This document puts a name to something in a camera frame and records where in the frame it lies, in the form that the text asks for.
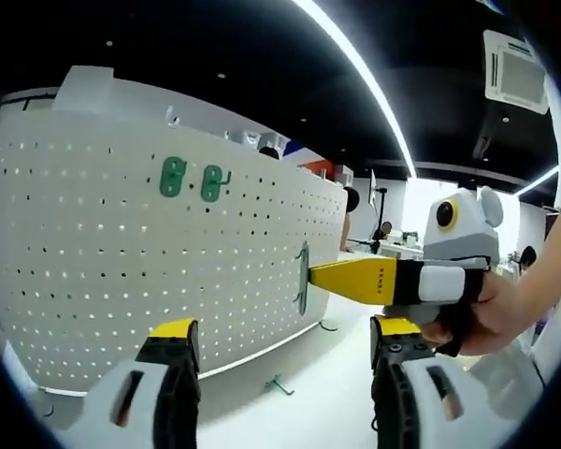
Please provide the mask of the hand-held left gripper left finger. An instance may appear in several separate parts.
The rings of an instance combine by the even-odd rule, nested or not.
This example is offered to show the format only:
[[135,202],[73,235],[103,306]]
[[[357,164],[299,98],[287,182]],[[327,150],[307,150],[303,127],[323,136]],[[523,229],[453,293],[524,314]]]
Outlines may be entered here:
[[150,332],[137,355],[108,371],[69,428],[71,448],[195,448],[201,399],[198,323]]

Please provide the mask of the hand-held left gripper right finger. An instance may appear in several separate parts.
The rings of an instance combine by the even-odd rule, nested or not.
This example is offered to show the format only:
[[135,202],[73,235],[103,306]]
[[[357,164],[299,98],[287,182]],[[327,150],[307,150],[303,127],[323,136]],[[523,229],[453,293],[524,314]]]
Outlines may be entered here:
[[372,316],[370,347],[379,448],[498,448],[515,429],[485,386],[435,355],[413,323]]

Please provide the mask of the person's right hand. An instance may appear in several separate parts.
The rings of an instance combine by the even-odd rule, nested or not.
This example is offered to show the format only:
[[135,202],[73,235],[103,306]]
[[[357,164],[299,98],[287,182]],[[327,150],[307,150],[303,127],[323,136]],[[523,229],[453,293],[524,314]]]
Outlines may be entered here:
[[478,300],[471,304],[460,355],[486,355],[507,346],[525,330],[532,315],[532,298],[522,282],[513,284],[492,271],[483,276]]

